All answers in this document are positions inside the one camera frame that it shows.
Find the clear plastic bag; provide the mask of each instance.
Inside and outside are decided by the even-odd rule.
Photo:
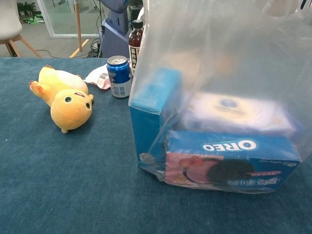
[[[312,11],[145,0],[129,99],[140,167],[168,184],[278,189],[312,152]]]

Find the chair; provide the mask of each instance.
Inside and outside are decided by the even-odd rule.
[[[11,57],[13,53],[9,45],[12,46],[17,57],[21,57],[14,42],[20,40],[34,54],[41,58],[41,55],[20,35],[22,26],[20,23],[17,1],[16,0],[0,0],[0,45],[5,44]]]

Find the plush toy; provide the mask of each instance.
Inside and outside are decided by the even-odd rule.
[[[91,116],[93,95],[78,75],[45,66],[30,90],[51,107],[51,118],[63,133],[83,125]]]

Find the blue can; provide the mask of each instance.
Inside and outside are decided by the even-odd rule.
[[[107,59],[107,71],[112,95],[116,98],[128,97],[131,89],[131,73],[127,58],[124,56],[110,57]]]

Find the plastic bottle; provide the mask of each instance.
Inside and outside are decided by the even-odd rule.
[[[140,51],[140,45],[143,34],[143,21],[136,19],[132,21],[133,31],[129,35],[129,55],[131,63],[131,74],[134,76],[137,66],[137,57]]]

